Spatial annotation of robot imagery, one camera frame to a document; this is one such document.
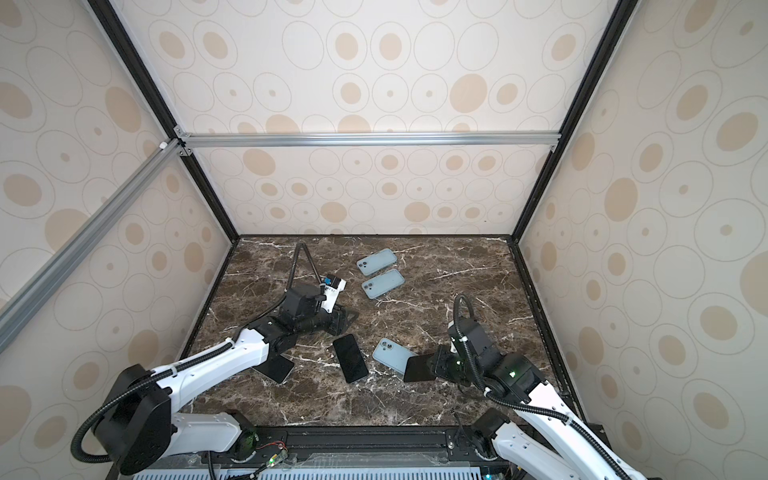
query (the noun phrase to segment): black mounting base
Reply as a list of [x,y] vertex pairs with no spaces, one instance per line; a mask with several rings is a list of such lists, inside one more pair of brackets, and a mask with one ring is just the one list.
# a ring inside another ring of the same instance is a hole
[[[531,426],[521,425],[521,428],[545,442]],[[502,458],[489,461],[480,457],[467,435],[456,425],[259,427],[257,431],[261,445],[285,442],[288,453],[291,457],[295,455],[298,462],[315,454],[423,453],[443,458],[445,466],[462,462],[462,465],[481,467],[483,473],[504,473],[509,468],[509,462]],[[257,450],[246,463],[232,462],[226,453],[214,453],[214,463],[224,468],[259,468],[278,451],[276,445],[265,447]]]

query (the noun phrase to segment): red wire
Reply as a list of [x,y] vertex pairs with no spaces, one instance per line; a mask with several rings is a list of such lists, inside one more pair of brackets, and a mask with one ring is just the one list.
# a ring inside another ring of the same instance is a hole
[[284,442],[281,442],[280,440],[278,440],[277,442],[267,443],[266,445],[262,445],[260,447],[256,447],[256,450],[261,450],[261,449],[266,448],[266,447],[268,447],[270,445],[277,445],[277,446],[279,446],[283,450],[287,450],[288,449]]

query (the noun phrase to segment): robotic arm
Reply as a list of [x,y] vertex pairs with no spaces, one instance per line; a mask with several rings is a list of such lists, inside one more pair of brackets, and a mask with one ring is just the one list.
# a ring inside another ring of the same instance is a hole
[[[469,317],[460,315],[462,303]],[[451,345],[409,359],[404,381],[441,378],[474,384],[489,400],[514,409],[560,453],[524,434],[498,410],[489,409],[468,433],[480,455],[502,457],[539,480],[646,480],[592,433],[528,359],[519,353],[502,354],[493,346],[464,294],[456,297],[453,315]]]
[[[187,452],[227,452],[245,460],[254,452],[258,436],[253,425],[236,411],[218,415],[178,413],[195,396],[249,367],[270,375],[270,365],[290,371],[293,363],[282,353],[296,345],[300,336],[325,331],[338,336],[346,331],[358,313],[336,303],[346,281],[334,275],[319,285],[293,285],[296,261],[303,243],[296,246],[288,288],[278,304],[249,319],[234,338],[170,365],[146,370],[133,365],[121,372],[104,405],[74,434],[72,455],[81,462],[113,462],[123,475],[133,475],[159,458]],[[280,306],[277,314],[271,314]],[[92,455],[82,450],[88,430],[106,450]]]

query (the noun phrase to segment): black frame rail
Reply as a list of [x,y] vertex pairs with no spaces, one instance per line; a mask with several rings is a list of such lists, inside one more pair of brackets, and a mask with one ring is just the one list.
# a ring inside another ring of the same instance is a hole
[[584,416],[584,410],[581,408],[581,404],[578,401],[573,381],[568,374],[568,369],[565,366],[563,356],[555,340],[547,314],[544,311],[544,307],[541,305],[541,299],[536,292],[536,287],[531,278],[531,274],[528,272],[528,267],[525,264],[525,259],[522,256],[519,244],[525,230],[528,228],[528,224],[531,222],[531,218],[544,196],[544,192],[552,179],[554,171],[557,169],[563,154],[568,148],[571,138],[576,132],[579,121],[584,115],[584,111],[598,87],[606,67],[611,61],[611,56],[621,40],[624,29],[632,18],[637,3],[638,0],[619,0],[616,4],[616,7],[611,14],[611,18],[608,20],[608,24],[605,27],[603,36],[600,39],[598,48],[595,50],[594,56],[587,67],[587,72],[576,91],[571,107],[565,115],[562,127],[560,128],[560,141],[558,142],[558,146],[547,156],[547,160],[544,162],[541,173],[536,179],[531,195],[525,202],[520,219],[518,220],[517,225],[515,225],[515,230],[512,232],[508,241],[510,253],[515,259],[515,265],[518,268],[520,280],[525,288],[528,303],[531,305],[531,313],[534,316],[538,331],[541,334],[541,340],[544,342],[545,349],[547,350],[549,362],[552,365],[552,372],[559,383],[561,394],[564,396],[564,399],[572,402],[573,406],[578,410],[579,415],[583,419],[586,418]]
[[[96,19],[101,23],[101,27],[109,37],[112,45],[114,45],[114,49],[117,51],[118,55],[120,55],[128,73],[131,74],[131,77],[134,79],[134,82],[136,82],[141,94],[152,109],[154,116],[160,122],[165,134],[169,138],[178,138],[183,147],[184,139],[174,130],[177,126],[176,119],[170,112],[168,105],[163,99],[163,95],[157,88],[157,84],[155,84],[152,79],[146,65],[144,65],[144,62],[141,60],[139,52],[136,50],[136,47],[134,47],[130,35],[128,35],[128,32],[125,30],[125,27],[120,21],[117,12],[112,7],[112,4],[109,0],[88,0],[88,4],[90,4],[91,9],[96,15]],[[184,162],[184,166],[187,168],[192,180],[197,185],[197,188],[200,189],[203,198],[208,203],[208,207],[214,213],[214,216],[224,230],[224,233],[230,239],[230,242],[237,240],[237,230],[232,224],[224,206],[216,195],[216,192],[214,192],[213,187],[205,176],[205,173],[200,167],[200,163],[197,161],[194,154],[190,151],[188,155],[182,155],[181,160]]]

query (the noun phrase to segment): black cable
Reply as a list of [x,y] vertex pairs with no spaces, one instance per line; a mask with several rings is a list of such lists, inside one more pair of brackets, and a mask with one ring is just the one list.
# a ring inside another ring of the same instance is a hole
[[[209,353],[206,353],[205,355],[194,357],[192,359],[189,359],[186,362],[179,363],[176,367],[176,371],[181,372],[183,370],[189,369],[197,365],[198,363],[206,362],[214,358],[215,356],[218,356],[221,353],[226,352],[230,348],[232,348],[232,343],[226,343],[220,346],[219,348]],[[140,381],[139,383],[132,386],[128,390],[122,392],[120,395],[114,397],[112,400],[109,400],[104,405],[102,405],[98,410],[91,413],[91,416],[85,419],[85,422],[83,422],[83,424],[80,425],[80,428],[74,433],[74,436],[72,437],[72,442],[69,445],[69,451],[74,457],[74,459],[83,463],[111,462],[112,459],[109,458],[109,455],[92,455],[90,453],[83,451],[83,445],[82,445],[83,439],[85,438],[85,434],[88,433],[88,429],[92,427],[96,423],[96,421],[98,421],[101,417],[103,417],[109,410],[119,405],[127,397],[133,395],[139,390],[145,389],[148,386],[155,384],[155,382],[157,382],[158,380],[162,380],[173,374],[174,374],[174,371],[170,369],[165,370],[164,372],[155,373],[149,378],[146,378]]]
[[[310,255],[310,249],[306,246],[304,242],[299,242],[296,244],[296,248],[293,251],[293,262],[291,263],[291,270],[288,275],[288,287],[286,288],[286,290],[288,290],[293,285],[293,278],[296,275],[296,264],[299,261],[299,253],[302,249],[304,250],[304,253],[306,253],[306,258],[310,262],[310,266],[312,267],[312,271],[315,274],[317,283],[321,283],[320,275],[317,273],[317,267],[315,266],[315,262],[312,259],[312,256]],[[280,300],[277,303],[273,304],[267,310],[264,310],[262,313],[258,314],[255,318],[253,319],[249,318],[249,321],[243,324],[237,330],[235,341],[237,341],[237,339],[240,337],[240,333],[243,331],[243,328],[245,328],[245,326],[248,323],[253,322],[256,319],[262,318],[265,315],[272,312],[274,309],[280,306],[281,303],[283,303],[285,298],[286,298],[285,294],[283,294],[283,296],[280,298]],[[226,343],[225,345],[222,345],[218,349],[215,349],[212,352],[206,353],[205,355],[195,357],[186,362],[179,363],[177,364],[176,371],[181,372],[199,363],[206,362],[207,360],[210,360],[215,356],[218,356],[221,353],[226,352],[228,349],[232,347],[233,347],[232,343]],[[72,437],[72,441],[70,442],[70,445],[69,445],[69,451],[72,454],[72,457],[74,457],[74,459],[78,460],[79,462],[83,462],[83,463],[111,462],[112,459],[109,457],[109,455],[93,455],[83,450],[83,445],[82,445],[83,439],[85,438],[85,434],[88,433],[88,429],[92,427],[99,419],[101,419],[110,409],[113,409],[115,406],[119,405],[120,402],[125,400],[128,396],[131,396],[134,393],[138,392],[139,390],[145,389],[148,386],[155,384],[155,382],[157,382],[158,380],[165,379],[173,374],[174,374],[174,371],[170,369],[165,370],[164,372],[156,372],[149,378],[142,380],[141,382],[132,386],[125,392],[122,392],[120,395],[115,396],[112,400],[106,402],[95,412],[91,413],[91,416],[85,419],[85,422],[83,422],[83,424],[80,425],[80,428],[74,433],[74,436]]]
[[208,475],[210,475],[210,480],[217,480],[216,472],[214,472],[214,453],[211,450],[208,450]]
[[453,300],[453,327],[456,329],[459,343],[462,344],[462,349],[464,350],[465,358],[467,359],[466,361],[469,365],[469,372],[472,374],[472,382],[482,392],[485,390],[485,382],[482,379],[482,375],[480,375],[480,368],[477,365],[475,356],[472,355],[472,351],[469,349],[469,342],[466,340],[464,333],[462,333],[462,328],[459,325],[459,320],[461,319],[460,310],[462,308],[462,303],[467,306],[467,310],[469,311],[469,318],[475,316],[475,308],[472,306],[472,302],[469,301],[469,298],[464,293],[460,293]]
[[227,480],[254,480],[261,472],[266,470],[267,464],[261,465],[254,473],[245,473],[236,477],[227,477]]
[[[467,306],[467,310],[469,310],[470,317],[474,316],[474,310],[472,309],[472,302],[469,300],[469,298],[464,294],[460,293],[456,296],[455,300],[453,301],[453,325],[456,328],[456,333],[458,334],[459,339],[464,338],[464,335],[462,334],[461,327],[458,325],[458,319],[460,317],[459,315],[459,309],[461,308],[461,304],[464,303]],[[507,400],[500,399],[496,397],[493,392],[485,393],[485,380],[482,378],[482,375],[480,375],[480,368],[478,368],[477,362],[475,361],[474,356],[472,355],[472,352],[469,349],[468,342],[465,340],[463,342],[460,342],[462,344],[462,349],[464,350],[466,357],[467,357],[467,363],[469,364],[469,372],[472,375],[472,381],[477,386],[481,392],[485,394],[485,398],[491,400],[494,403],[498,403],[501,406],[505,406],[507,408],[517,410],[519,412],[527,412],[527,413],[533,413],[535,415],[543,415],[547,417],[552,417],[553,419],[560,420],[566,425],[570,425],[573,427],[574,430],[576,430],[579,435],[584,437],[584,440],[589,443],[593,449],[597,450],[598,454],[600,454],[600,457],[605,460],[606,463],[609,464],[609,466],[616,472],[616,475],[621,478],[621,480],[631,480],[630,476],[627,475],[627,473],[624,471],[622,467],[619,466],[619,464],[616,463],[616,461],[611,457],[608,452],[605,451],[605,449],[600,445],[600,443],[595,439],[592,434],[584,429],[579,423],[573,422],[572,418],[568,415],[565,415],[564,413],[557,412],[555,410],[547,410],[540,407],[525,405],[524,403],[516,403],[516,402],[508,402]]]
[[[290,265],[290,271],[288,272],[288,282],[286,284],[286,291],[290,289],[293,286],[293,279],[296,276],[296,266],[299,263],[299,254],[301,253],[301,250],[304,250],[304,253],[306,254],[306,259],[310,262],[310,266],[312,267],[312,271],[315,275],[315,279],[317,280],[317,283],[322,283],[323,281],[320,279],[320,275],[317,273],[317,266],[315,266],[315,261],[312,258],[312,255],[310,254],[310,249],[304,242],[299,242],[296,244],[296,248],[293,249],[293,258],[291,260]],[[273,310],[275,310],[278,306],[282,305],[285,301],[286,296],[285,293],[283,296],[280,297],[280,300],[277,300],[272,306],[269,306],[261,313],[254,313],[253,315],[249,316],[245,323],[240,326],[239,329],[237,329],[237,332],[235,333],[235,341],[240,338],[240,332],[245,329],[246,326],[248,326],[249,323],[255,322],[258,319],[264,318],[265,316],[272,313]]]

